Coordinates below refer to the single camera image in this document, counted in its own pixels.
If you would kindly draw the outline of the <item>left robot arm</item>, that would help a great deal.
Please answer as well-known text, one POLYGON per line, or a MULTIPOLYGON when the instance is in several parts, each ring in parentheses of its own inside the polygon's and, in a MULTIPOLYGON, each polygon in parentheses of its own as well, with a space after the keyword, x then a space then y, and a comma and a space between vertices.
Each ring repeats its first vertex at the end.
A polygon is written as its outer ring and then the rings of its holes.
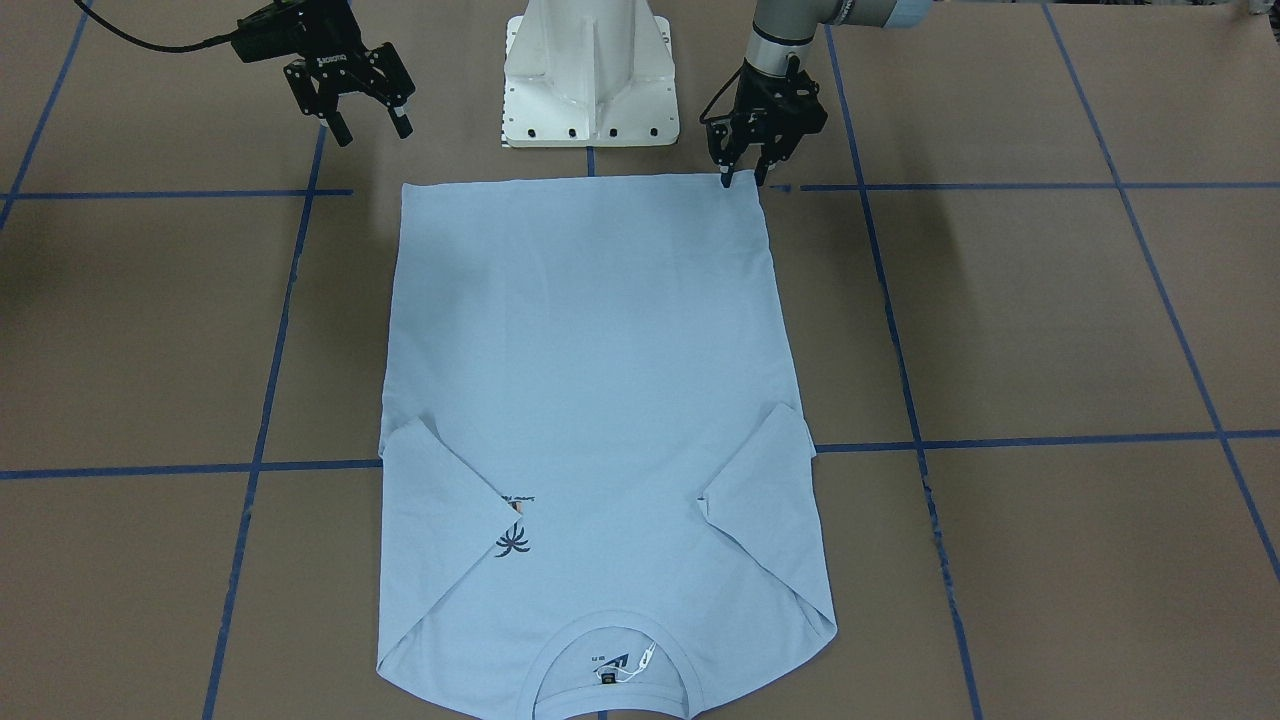
POLYGON ((806 65, 824 27, 902 29, 918 26, 931 1, 758 1, 740 67, 703 109, 699 122, 723 188, 742 155, 759 150, 756 186, 787 161, 800 142, 820 133, 828 113, 806 65))

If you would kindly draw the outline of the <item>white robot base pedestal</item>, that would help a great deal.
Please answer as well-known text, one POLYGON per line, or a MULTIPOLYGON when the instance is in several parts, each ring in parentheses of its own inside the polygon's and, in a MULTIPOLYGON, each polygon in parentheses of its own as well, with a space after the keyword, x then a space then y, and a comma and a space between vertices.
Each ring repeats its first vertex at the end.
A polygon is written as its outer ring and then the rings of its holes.
POLYGON ((648 1, 530 1, 506 23, 500 141, 627 149, 681 135, 671 24, 648 1))

